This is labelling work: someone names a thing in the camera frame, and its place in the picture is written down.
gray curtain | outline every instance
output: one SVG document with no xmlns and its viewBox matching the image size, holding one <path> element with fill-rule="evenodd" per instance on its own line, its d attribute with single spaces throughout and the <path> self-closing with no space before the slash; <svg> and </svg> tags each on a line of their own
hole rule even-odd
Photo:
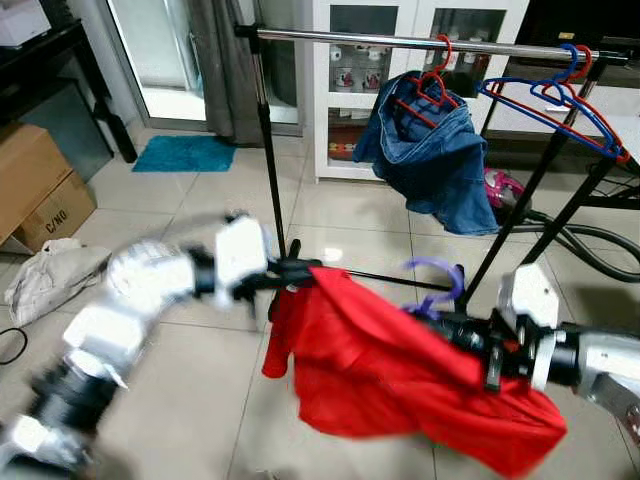
<svg viewBox="0 0 640 480">
<path fill-rule="evenodd" d="M 207 127 L 237 145 L 262 144 L 251 53 L 233 27 L 243 23 L 237 0 L 188 0 L 204 87 Z"/>
</svg>

clothing rack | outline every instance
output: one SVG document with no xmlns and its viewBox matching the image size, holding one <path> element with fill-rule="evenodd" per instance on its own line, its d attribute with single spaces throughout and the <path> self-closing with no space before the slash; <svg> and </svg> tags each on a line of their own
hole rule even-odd
<svg viewBox="0 0 640 480">
<path fill-rule="evenodd" d="M 287 40 L 287 41 L 312 41 L 321 43 L 340 43 L 340 44 L 355 44 L 355 45 L 368 45 L 368 46 L 382 46 L 382 47 L 397 47 L 397 48 L 409 48 L 420 50 L 446 50 L 448 48 L 447 43 L 441 40 L 434 39 L 420 39 L 412 37 L 395 37 L 389 35 L 372 35 L 372 34 L 357 34 L 357 33 L 333 33 L 333 32 L 315 32 L 315 31 L 302 31 L 302 30 L 274 30 L 261 28 L 258 25 L 237 25 L 235 28 L 236 36 L 241 38 L 247 38 L 249 40 L 249 46 L 251 50 L 252 66 L 254 71 L 254 81 L 256 87 L 256 97 L 258 101 L 258 117 L 260 120 L 260 127 L 262 129 L 262 135 L 264 138 L 264 148 L 267 158 L 267 169 L 269 174 L 269 185 L 271 188 L 271 198 L 273 201 L 273 210 L 276 222 L 276 234 L 278 238 L 278 248 L 281 257 L 296 258 L 299 254 L 301 243 L 298 239 L 291 242 L 289 251 L 285 244 L 284 227 L 282 224 L 282 211 L 280 206 L 280 195 L 278 193 L 278 179 L 276 173 L 275 154 L 273 150 L 273 138 L 271 133 L 271 119 L 269 117 L 269 103 L 267 100 L 265 83 L 264 83 L 264 70 L 262 67 L 262 55 L 260 53 L 261 40 Z M 511 57 L 538 59 L 543 62 L 569 62 L 571 61 L 571 52 L 562 48 L 551 47 L 539 47 L 531 45 L 510 45 L 501 43 L 489 43 L 489 42 L 470 42 L 470 41 L 453 41 L 451 42 L 451 48 L 459 52 L 481 53 L 488 55 L 508 55 Z M 628 57 L 624 54 L 617 52 L 607 51 L 592 51 L 591 59 L 593 66 L 587 75 L 587 78 L 580 90 L 579 95 L 582 98 L 587 98 L 593 87 L 597 84 L 598 80 L 602 76 L 607 65 L 626 65 Z M 586 55 L 583 52 L 578 54 L 578 62 L 583 63 L 587 60 Z M 489 121 L 496 106 L 496 99 L 493 99 L 491 107 L 489 109 L 487 118 L 482 127 L 481 135 L 487 130 Z M 572 125 L 577 117 L 577 110 L 573 109 L 565 118 L 564 122 L 567 125 Z M 500 233 L 496 237 L 491 249 L 487 253 L 482 265 L 478 272 L 471 280 L 469 286 L 464 290 L 462 296 L 456 302 L 456 310 L 466 312 L 466 306 L 471 299 L 471 296 L 477 289 L 480 281 L 486 274 L 487 270 L 491 266 L 494 258 L 498 254 L 500 248 L 506 241 L 509 233 L 513 230 L 513 227 L 517 224 L 518 219 L 524 212 L 528 201 L 533 196 L 533 192 L 537 188 L 544 173 L 547 171 L 551 161 L 558 155 L 563 145 L 566 143 L 568 137 L 563 135 L 560 131 L 556 131 L 549 144 L 542 154 L 540 163 L 536 167 L 531 179 L 527 183 L 525 190 L 514 207 L 513 212 L 502 226 Z M 558 232 L 569 221 L 575 211 L 581 206 L 586 205 L 589 201 L 593 201 L 590 194 L 597 184 L 604 178 L 609 170 L 615 165 L 615 159 L 603 157 L 602 160 L 596 165 L 594 169 L 589 173 L 587 179 L 582 186 L 577 190 L 574 196 L 569 200 L 567 205 L 562 209 L 560 214 L 545 230 L 545 233 L 540 237 L 536 244 L 529 251 L 525 257 L 523 263 L 534 262 L 544 249 L 553 241 Z M 619 203 L 613 205 L 613 208 L 620 208 Z M 366 273 L 360 271 L 350 270 L 349 273 L 356 276 L 372 278 L 381 281 L 387 281 L 392 283 L 399 283 L 404 285 L 412 285 L 422 288 L 428 288 L 433 290 L 449 290 L 448 285 L 437 285 L 425 282 L 418 282 L 414 280 L 406 280 L 401 278 L 388 277 L 386 275 L 378 275 L 373 273 Z"/>
</svg>

denim jacket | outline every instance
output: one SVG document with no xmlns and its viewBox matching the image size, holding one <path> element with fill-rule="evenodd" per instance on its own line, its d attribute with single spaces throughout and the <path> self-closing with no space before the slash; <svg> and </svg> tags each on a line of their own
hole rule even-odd
<svg viewBox="0 0 640 480">
<path fill-rule="evenodd" d="M 407 199 L 407 209 L 432 213 L 445 230 L 483 235 L 498 230 L 487 199 L 483 162 L 487 142 L 476 135 L 465 101 L 447 91 L 459 105 L 438 107 L 415 95 L 413 71 L 389 80 L 381 89 L 366 131 L 353 154 L 356 162 L 372 162 L 373 171 Z M 440 97 L 433 83 L 425 93 Z M 436 128 L 398 106 L 403 100 Z"/>
</svg>

blue bath mat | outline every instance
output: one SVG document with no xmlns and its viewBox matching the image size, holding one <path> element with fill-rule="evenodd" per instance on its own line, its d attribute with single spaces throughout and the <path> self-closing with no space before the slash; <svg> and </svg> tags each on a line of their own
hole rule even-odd
<svg viewBox="0 0 640 480">
<path fill-rule="evenodd" d="M 226 172 L 236 147 L 210 137 L 153 137 L 133 167 L 134 172 Z"/>
</svg>

red cloth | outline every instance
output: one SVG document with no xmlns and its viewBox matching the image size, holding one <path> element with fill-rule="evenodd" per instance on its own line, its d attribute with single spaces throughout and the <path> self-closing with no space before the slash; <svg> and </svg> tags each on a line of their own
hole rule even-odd
<svg viewBox="0 0 640 480">
<path fill-rule="evenodd" d="M 526 381 L 484 389 L 481 361 L 342 270 L 314 268 L 314 285 L 282 291 L 262 372 L 295 359 L 300 418 L 344 437 L 422 431 L 507 477 L 525 475 L 560 441 L 555 405 Z"/>
</svg>

